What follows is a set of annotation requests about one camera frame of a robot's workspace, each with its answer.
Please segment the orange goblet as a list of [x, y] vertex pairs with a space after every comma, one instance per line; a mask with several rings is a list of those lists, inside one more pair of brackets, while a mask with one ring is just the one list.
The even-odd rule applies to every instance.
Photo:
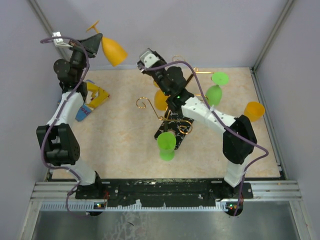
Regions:
[[120, 65], [128, 57], [126, 50], [117, 41], [104, 35], [101, 39], [101, 47], [104, 56], [113, 67]]
[[264, 114], [265, 107], [256, 101], [249, 102], [244, 109], [244, 115], [249, 118], [251, 122], [258, 121]]
[[158, 90], [154, 95], [154, 106], [160, 110], [165, 111], [168, 107], [168, 96], [166, 96], [161, 90]]

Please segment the gold wine glass rack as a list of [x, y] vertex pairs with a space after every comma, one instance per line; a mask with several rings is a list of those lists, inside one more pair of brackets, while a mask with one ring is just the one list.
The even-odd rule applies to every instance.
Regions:
[[[160, 60], [165, 61], [157, 52], [154, 53]], [[164, 132], [172, 132], [176, 138], [175, 149], [177, 150], [183, 142], [185, 136], [192, 130], [194, 120], [192, 118], [183, 116], [182, 106], [187, 99], [194, 95], [187, 91], [186, 87], [194, 77], [191, 74], [185, 78], [182, 69], [178, 66], [166, 67], [168, 82], [155, 82], [159, 89], [168, 96], [166, 103], [167, 108], [164, 117], [161, 119], [162, 124], [157, 130], [154, 138], [157, 140], [158, 136]]]

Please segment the green goblet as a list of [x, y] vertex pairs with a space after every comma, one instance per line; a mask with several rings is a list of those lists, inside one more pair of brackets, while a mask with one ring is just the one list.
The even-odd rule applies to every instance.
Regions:
[[159, 157], [171, 161], [175, 157], [176, 137], [171, 132], [163, 132], [157, 137]]
[[212, 74], [211, 80], [214, 85], [207, 89], [205, 96], [210, 106], [217, 106], [223, 96], [221, 86], [228, 84], [229, 76], [225, 72], [215, 72]]

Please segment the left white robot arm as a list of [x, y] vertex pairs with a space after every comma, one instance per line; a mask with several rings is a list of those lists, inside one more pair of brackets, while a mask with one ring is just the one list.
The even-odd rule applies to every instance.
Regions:
[[101, 33], [97, 33], [77, 40], [56, 32], [40, 40], [41, 44], [52, 42], [57, 48], [66, 47], [72, 54], [69, 60], [61, 58], [53, 64], [62, 91], [60, 103], [52, 118], [36, 129], [43, 164], [50, 170], [71, 173], [76, 179], [73, 191], [95, 199], [103, 195], [104, 186], [99, 174], [81, 159], [80, 145], [72, 124], [87, 98], [84, 78], [90, 68], [89, 59], [98, 53], [102, 37]]

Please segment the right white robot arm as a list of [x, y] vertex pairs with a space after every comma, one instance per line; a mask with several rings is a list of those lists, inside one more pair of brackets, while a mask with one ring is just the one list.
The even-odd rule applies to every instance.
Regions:
[[187, 80], [178, 66], [168, 66], [158, 60], [147, 68], [139, 61], [138, 69], [151, 76], [161, 91], [168, 97], [168, 108], [186, 118], [195, 120], [219, 133], [222, 137], [222, 153], [228, 160], [223, 181], [223, 192], [229, 198], [235, 198], [241, 192], [241, 181], [248, 164], [248, 156], [257, 144], [257, 138], [248, 117], [231, 116], [200, 101], [186, 89]]

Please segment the blue yellow box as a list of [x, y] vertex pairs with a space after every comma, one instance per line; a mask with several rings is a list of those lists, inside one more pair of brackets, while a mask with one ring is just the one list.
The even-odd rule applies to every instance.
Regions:
[[83, 121], [90, 113], [92, 113], [110, 97], [110, 94], [102, 87], [98, 86], [95, 82], [89, 79], [85, 80], [84, 82], [86, 83], [88, 93], [86, 100], [79, 108], [75, 116], [75, 119], [78, 122]]

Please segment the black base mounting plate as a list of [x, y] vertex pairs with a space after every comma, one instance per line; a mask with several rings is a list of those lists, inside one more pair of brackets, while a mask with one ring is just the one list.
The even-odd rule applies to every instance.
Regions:
[[253, 198], [250, 183], [231, 187], [219, 178], [102, 179], [74, 191], [78, 200], [101, 200], [108, 207], [214, 207], [227, 199]]

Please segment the aluminium frame rail front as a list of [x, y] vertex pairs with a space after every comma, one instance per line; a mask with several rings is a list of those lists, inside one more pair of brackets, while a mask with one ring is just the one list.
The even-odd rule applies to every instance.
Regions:
[[302, 198], [297, 182], [280, 181], [248, 181], [237, 188], [223, 185], [219, 181], [122, 181], [103, 182], [100, 190], [90, 190], [88, 186], [78, 186], [73, 189], [73, 182], [37, 182], [33, 188], [33, 198], [58, 199], [67, 193], [75, 193], [76, 199], [118, 199], [124, 196], [196, 196], [203, 198], [212, 196], [218, 200], [232, 200], [241, 197], [262, 201], [291, 201]]

